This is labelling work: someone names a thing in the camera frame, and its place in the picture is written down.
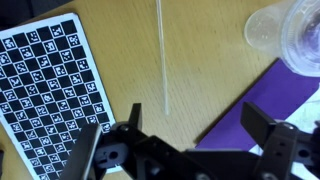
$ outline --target wooden surface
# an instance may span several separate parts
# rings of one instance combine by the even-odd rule
[[[78,13],[117,121],[141,102],[143,131],[183,150],[274,61],[246,43],[243,28],[250,14],[275,1],[162,0],[169,116],[155,0],[75,0],[39,19]],[[3,179],[32,179],[2,126],[0,142]]]

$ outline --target plastic cup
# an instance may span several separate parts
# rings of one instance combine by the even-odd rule
[[[258,10],[244,35],[254,48],[280,57],[293,72],[320,77],[320,1],[283,0]]]

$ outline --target black and white marker board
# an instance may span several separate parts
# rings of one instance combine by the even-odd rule
[[[115,119],[76,14],[0,32],[0,121],[41,180],[59,178],[83,125],[109,132]]]

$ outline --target purple cloth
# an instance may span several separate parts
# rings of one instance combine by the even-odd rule
[[[282,60],[232,107],[196,148],[249,150],[256,143],[240,124],[243,102],[253,102],[274,119],[285,120],[319,87],[320,78],[291,72]]]

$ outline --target clear plastic cup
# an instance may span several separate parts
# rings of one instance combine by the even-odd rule
[[[319,0],[282,0],[260,9],[244,33],[252,47],[282,58],[293,72],[320,77]]]

